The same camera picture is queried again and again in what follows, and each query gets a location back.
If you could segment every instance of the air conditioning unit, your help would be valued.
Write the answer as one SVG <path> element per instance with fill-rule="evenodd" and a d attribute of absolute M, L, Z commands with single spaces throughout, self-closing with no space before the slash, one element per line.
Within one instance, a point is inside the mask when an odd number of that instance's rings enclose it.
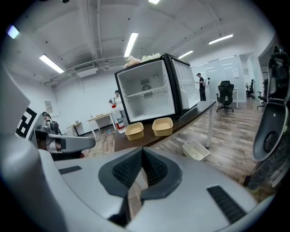
<path fill-rule="evenodd" d="M 74 67 L 74 71 L 80 78 L 82 78 L 96 74 L 98 68 L 95 67 L 94 62 L 91 62 Z"/>

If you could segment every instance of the dark wooden table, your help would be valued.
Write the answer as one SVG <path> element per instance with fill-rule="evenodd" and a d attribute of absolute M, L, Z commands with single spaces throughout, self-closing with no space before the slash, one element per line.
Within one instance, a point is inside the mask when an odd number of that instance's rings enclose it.
<path fill-rule="evenodd" d="M 156 137 L 152 130 L 152 123 L 145 124 L 144 126 L 144 137 L 129 141 L 125 133 L 115 133 L 115 151 L 124 150 L 130 147 L 141 147 L 141 146 L 158 146 L 161 143 L 165 142 L 169 138 L 172 138 L 188 128 L 194 121 L 204 115 L 207 111 L 210 110 L 210 119 L 209 119 L 209 129 L 208 129 L 208 141 L 206 147 L 209 147 L 210 140 L 212 137 L 213 130 L 213 114 L 215 101 L 200 101 L 195 107 L 189 110 L 186 114 L 182 115 L 178 120 L 173 121 L 173 131 L 170 136 Z"/>

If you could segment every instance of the plastic bottle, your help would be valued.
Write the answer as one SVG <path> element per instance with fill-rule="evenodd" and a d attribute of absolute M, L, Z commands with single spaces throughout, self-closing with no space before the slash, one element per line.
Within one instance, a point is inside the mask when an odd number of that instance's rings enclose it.
<path fill-rule="evenodd" d="M 125 125 L 124 125 L 124 122 L 122 119 L 122 115 L 121 115 L 120 111 L 118 111 L 116 109 L 115 105 L 112 105 L 112 118 L 113 118 L 113 121 L 116 125 L 117 131 L 120 134 L 124 133 L 126 131 L 126 128 L 125 128 Z"/>

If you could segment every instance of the table leg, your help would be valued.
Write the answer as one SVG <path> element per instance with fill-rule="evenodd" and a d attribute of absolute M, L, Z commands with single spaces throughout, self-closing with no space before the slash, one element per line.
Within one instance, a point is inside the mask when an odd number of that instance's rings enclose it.
<path fill-rule="evenodd" d="M 112 118 L 112 115 L 111 114 L 110 114 L 110 119 L 111 119 L 111 122 L 113 124 L 114 129 L 116 130 L 116 127 L 115 127 L 115 124 L 114 124 L 114 121 L 113 121 L 113 118 Z"/>
<path fill-rule="evenodd" d="M 90 123 L 90 127 L 91 127 L 91 130 L 92 130 L 92 134 L 93 134 L 94 137 L 96 138 L 96 134 L 95 134 L 94 129 L 92 128 L 92 125 L 91 125 L 91 121 L 89 121 L 89 123 Z"/>
<path fill-rule="evenodd" d="M 77 129 L 76 129 L 76 126 L 73 126 L 74 127 L 74 130 L 76 131 L 76 133 L 77 133 L 77 136 L 80 136 L 79 134 L 78 134 L 78 131 L 77 131 Z"/>
<path fill-rule="evenodd" d="M 206 148 L 209 148 L 210 141 L 212 139 L 213 135 L 213 118 L 214 118 L 214 111 L 213 111 L 213 106 L 209 110 L 209 127 L 208 127 L 208 140 L 206 144 Z"/>
<path fill-rule="evenodd" d="M 216 102 L 217 102 L 217 107 L 218 107 L 218 96 L 217 96 L 217 91 L 216 91 L 216 97 L 217 97 Z"/>
<path fill-rule="evenodd" d="M 98 122 L 95 120 L 95 122 L 96 122 L 96 125 L 97 125 L 97 127 L 98 127 L 98 130 L 100 130 L 100 127 L 99 127 L 99 124 L 98 124 Z"/>
<path fill-rule="evenodd" d="M 237 107 L 238 107 L 239 102 L 238 102 L 237 90 L 236 90 L 236 96 L 237 96 Z"/>

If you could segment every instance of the small tray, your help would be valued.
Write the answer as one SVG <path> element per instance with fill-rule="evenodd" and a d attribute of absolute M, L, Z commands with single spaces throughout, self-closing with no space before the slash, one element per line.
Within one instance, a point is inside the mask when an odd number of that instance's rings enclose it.
<path fill-rule="evenodd" d="M 205 161 L 209 155 L 209 151 L 201 146 L 197 141 L 191 141 L 188 144 L 182 146 L 183 153 L 189 157 L 198 161 Z"/>
<path fill-rule="evenodd" d="M 136 140 L 144 136 L 144 127 L 141 122 L 137 122 L 126 127 L 125 135 L 128 140 Z"/>
<path fill-rule="evenodd" d="M 172 134 L 173 122 L 171 118 L 159 118 L 153 122 L 152 130 L 155 136 L 169 136 Z"/>

